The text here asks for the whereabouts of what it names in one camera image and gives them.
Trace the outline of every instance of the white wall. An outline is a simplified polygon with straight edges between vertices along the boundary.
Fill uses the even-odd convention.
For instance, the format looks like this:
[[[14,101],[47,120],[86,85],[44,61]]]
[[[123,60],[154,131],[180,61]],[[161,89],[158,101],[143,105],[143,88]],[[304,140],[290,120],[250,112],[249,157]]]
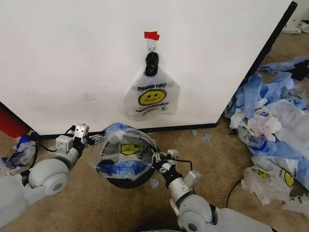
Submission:
[[[295,0],[298,7],[291,16],[291,19],[309,20],[309,0]]]
[[[215,123],[289,3],[0,0],[0,99],[40,134],[75,123]],[[143,32],[153,30],[159,65],[182,87],[179,108],[129,121],[123,97],[145,66]]]

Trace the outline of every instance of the brown carpet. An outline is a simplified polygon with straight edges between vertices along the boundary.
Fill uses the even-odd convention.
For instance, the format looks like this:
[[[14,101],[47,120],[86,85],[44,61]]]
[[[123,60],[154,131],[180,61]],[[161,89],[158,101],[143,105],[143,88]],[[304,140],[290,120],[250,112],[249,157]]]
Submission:
[[[309,35],[282,35],[277,42],[278,52],[271,52],[268,62],[287,60],[284,47],[292,58],[307,55]],[[208,133],[209,143],[201,137]],[[176,149],[180,159],[190,159],[193,168],[202,174],[196,192],[209,203],[224,207],[230,188],[252,165],[251,154],[236,136],[228,135],[228,121],[220,119],[214,129],[197,130],[197,137],[190,131],[152,133],[162,151]],[[14,141],[0,132],[0,155],[11,154]],[[149,182],[135,189],[119,189],[106,179],[97,176],[87,164],[92,149],[87,149],[69,175],[65,190],[30,206],[26,212],[1,232],[135,232],[149,229],[178,229],[176,217],[169,205],[170,194],[159,173],[156,189]],[[51,158],[40,151],[39,160]],[[180,163],[178,171],[186,175],[189,164]],[[254,194],[237,186],[229,201],[230,208],[252,217],[279,232],[305,232],[309,220],[302,214],[285,211],[278,202],[262,206]]]

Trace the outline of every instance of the yellow smiley face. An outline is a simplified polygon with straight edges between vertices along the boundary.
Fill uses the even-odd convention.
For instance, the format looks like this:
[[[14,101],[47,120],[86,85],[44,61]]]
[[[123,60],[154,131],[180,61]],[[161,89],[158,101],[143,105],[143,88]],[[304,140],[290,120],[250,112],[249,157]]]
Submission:
[[[132,155],[135,154],[145,148],[144,145],[137,144],[121,144],[120,152],[124,155]]]
[[[164,90],[149,90],[139,97],[140,105],[151,105],[162,101],[166,97]]]

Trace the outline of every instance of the red tape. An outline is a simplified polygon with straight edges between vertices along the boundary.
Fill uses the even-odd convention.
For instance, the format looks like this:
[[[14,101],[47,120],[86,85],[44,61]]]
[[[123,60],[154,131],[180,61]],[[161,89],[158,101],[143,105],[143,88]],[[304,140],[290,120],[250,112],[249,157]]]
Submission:
[[[159,40],[160,35],[158,35],[157,31],[152,31],[152,32],[144,32],[144,37],[145,39],[151,39],[151,40]]]

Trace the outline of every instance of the robotic hand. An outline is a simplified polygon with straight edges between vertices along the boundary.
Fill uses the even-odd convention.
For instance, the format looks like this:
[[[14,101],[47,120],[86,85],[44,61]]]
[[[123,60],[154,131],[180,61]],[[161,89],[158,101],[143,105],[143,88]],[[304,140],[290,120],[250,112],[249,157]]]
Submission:
[[[77,124],[73,138],[56,139],[53,159],[45,159],[28,171],[0,177],[0,228],[19,217],[31,204],[60,192],[68,174],[81,157],[83,149],[102,141],[102,136],[88,136],[89,126]]]
[[[201,196],[195,195],[194,185],[201,178],[198,171],[183,176],[176,171],[178,151],[167,154],[153,151],[153,167],[164,177],[171,192],[170,205],[178,224],[187,232],[275,232],[273,228],[228,208],[210,205]]]

